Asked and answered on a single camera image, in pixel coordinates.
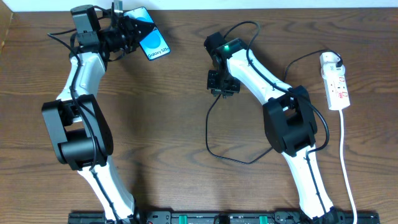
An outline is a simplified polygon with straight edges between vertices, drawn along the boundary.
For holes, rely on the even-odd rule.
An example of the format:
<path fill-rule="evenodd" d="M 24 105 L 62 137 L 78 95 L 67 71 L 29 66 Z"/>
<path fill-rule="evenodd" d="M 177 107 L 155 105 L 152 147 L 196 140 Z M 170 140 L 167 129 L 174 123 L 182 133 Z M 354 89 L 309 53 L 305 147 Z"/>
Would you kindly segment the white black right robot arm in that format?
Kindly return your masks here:
<path fill-rule="evenodd" d="M 217 99 L 238 93 L 241 84 L 250 90 L 262 105 L 267 140 L 288 163 L 302 213 L 312 223 L 338 223 L 316 158 L 329 142 L 330 132 L 308 91 L 275 77 L 254 56 L 251 44 L 239 38 L 227 41 L 215 32 L 205 39 L 204 47 L 215 67 L 208 72 L 207 89 Z"/>

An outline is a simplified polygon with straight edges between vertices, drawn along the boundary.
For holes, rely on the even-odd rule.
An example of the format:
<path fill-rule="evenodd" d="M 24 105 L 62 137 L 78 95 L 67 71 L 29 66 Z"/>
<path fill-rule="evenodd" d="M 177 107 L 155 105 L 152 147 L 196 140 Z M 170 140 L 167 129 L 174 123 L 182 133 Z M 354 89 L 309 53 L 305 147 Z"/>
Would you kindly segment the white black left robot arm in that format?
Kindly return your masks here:
<path fill-rule="evenodd" d="M 71 70 L 56 100 L 42 105 L 42 116 L 59 163 L 77 171 L 100 200 L 102 223 L 145 223 L 145 214 L 114 165 L 113 137 L 96 96 L 111 53 L 121 52 L 122 59 L 157 26 L 124 12 L 122 2 L 114 1 L 110 9 L 102 10 L 103 18 L 110 20 L 103 29 L 98 9 L 91 4 L 71 9 L 75 28 L 64 45 Z"/>

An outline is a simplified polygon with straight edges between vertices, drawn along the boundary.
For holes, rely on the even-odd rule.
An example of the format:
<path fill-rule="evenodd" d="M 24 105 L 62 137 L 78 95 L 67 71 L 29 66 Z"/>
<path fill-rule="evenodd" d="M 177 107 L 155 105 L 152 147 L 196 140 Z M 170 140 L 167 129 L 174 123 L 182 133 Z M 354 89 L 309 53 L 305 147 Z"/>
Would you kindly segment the blue smartphone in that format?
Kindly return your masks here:
<path fill-rule="evenodd" d="M 160 33 L 159 28 L 154 23 L 152 17 L 150 16 L 148 10 L 145 7 L 138 7 L 131 11 L 125 12 L 125 16 L 136 21 L 142 21 L 146 23 L 153 23 L 154 27 L 142 30 L 141 32 L 146 33 L 143 38 L 140 39 L 139 45 L 145 53 L 148 60 L 156 60 L 171 53 L 171 49 Z"/>

